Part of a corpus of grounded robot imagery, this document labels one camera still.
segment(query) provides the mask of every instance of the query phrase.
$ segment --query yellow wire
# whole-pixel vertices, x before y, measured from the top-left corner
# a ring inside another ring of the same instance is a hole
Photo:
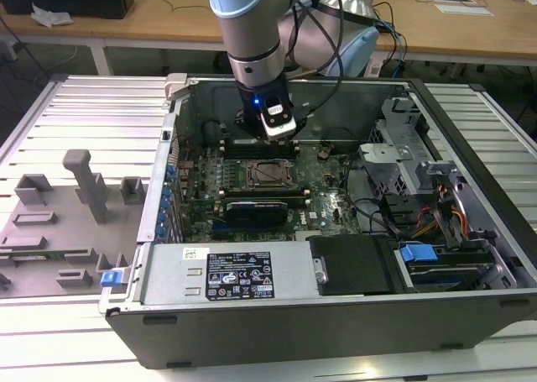
[[[432,222],[427,227],[423,228],[422,230],[420,230],[417,233],[415,233],[414,235],[412,235],[412,238],[417,238],[417,237],[420,237],[421,235],[423,235],[424,233],[428,233],[435,226],[436,226],[436,222]]]

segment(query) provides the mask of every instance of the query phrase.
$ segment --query slotted aluminum surface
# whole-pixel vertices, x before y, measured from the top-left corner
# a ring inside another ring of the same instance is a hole
[[[70,76],[46,99],[25,134],[0,163],[0,228],[18,203],[24,174],[45,174],[52,186],[75,185],[62,165],[68,149],[88,149],[90,167],[108,185],[124,176],[149,183],[168,112],[163,77]]]
[[[30,138],[30,123],[11,151],[3,154],[0,150],[0,160],[7,156],[0,166],[1,173],[18,176],[20,171],[15,168],[27,165],[24,169],[34,173],[37,169],[44,170],[52,185],[73,185],[74,180],[65,173],[61,158],[69,148],[86,148],[92,152],[92,169],[102,171],[108,183],[118,182],[123,170],[134,172],[145,167],[145,180],[148,181],[158,136],[140,138],[143,136],[137,137],[133,128],[141,128],[140,134],[148,135],[152,134],[153,127],[162,123],[167,110],[162,108],[163,89],[164,78],[70,77],[64,85],[58,86],[60,92],[52,92],[50,103],[45,101],[44,104],[47,108],[42,113],[37,112],[34,118],[40,126],[51,127],[50,132],[57,132],[56,135],[41,137],[48,133],[37,133],[37,137]],[[511,132],[502,130],[499,123],[508,121],[498,110],[501,108],[488,102],[486,95],[476,94],[465,86],[430,85],[430,89],[457,126],[466,126],[463,132],[467,132],[465,135],[471,145],[488,165],[534,165],[534,152],[526,148],[528,140],[516,129]],[[137,90],[143,90],[139,94],[142,97],[137,97]],[[119,97],[132,98],[132,103],[116,103],[115,98]],[[80,103],[82,98],[87,102]],[[140,99],[146,101],[145,105],[140,106]],[[58,129],[86,127],[104,128],[112,137],[99,137],[93,132],[69,137],[69,131]],[[498,134],[504,137],[495,139]],[[449,159],[438,139],[435,143]],[[524,182],[500,176],[498,180],[515,203],[528,205],[537,200],[535,179]],[[0,194],[3,195],[0,197],[0,213],[9,214],[10,207],[17,203],[18,198],[13,195],[17,182],[16,177],[0,181]],[[5,348],[0,356],[1,381],[93,381],[103,375],[107,379],[155,382],[400,381],[418,375],[428,375],[429,381],[445,382],[537,380],[536,321],[515,323],[470,350],[153,371],[138,364],[98,313],[98,296],[85,296],[76,303],[69,300],[72,298],[35,299],[31,300],[33,305],[24,306],[2,301],[7,305],[0,306],[0,347]],[[263,342],[253,342],[253,349],[256,344]]]
[[[486,93],[468,85],[427,84],[483,164],[537,231],[537,145]],[[430,132],[445,160],[450,154]]]

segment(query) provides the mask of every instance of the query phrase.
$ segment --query power supply label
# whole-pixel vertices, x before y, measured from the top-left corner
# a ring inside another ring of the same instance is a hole
[[[209,301],[274,298],[270,252],[207,255]]]

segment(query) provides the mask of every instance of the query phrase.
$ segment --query gray post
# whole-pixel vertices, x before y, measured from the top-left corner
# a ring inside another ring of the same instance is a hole
[[[65,153],[63,164],[75,176],[96,223],[104,224],[107,221],[106,197],[97,189],[90,170],[90,159],[87,149],[70,149]]]

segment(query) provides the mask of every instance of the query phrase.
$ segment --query blue tab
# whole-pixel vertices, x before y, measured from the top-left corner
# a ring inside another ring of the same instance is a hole
[[[417,243],[412,245],[406,245],[399,250],[403,260],[405,262],[437,262],[438,256],[436,255],[433,245],[427,243]]]
[[[101,287],[121,287],[123,272],[121,270],[105,271],[101,277]]]

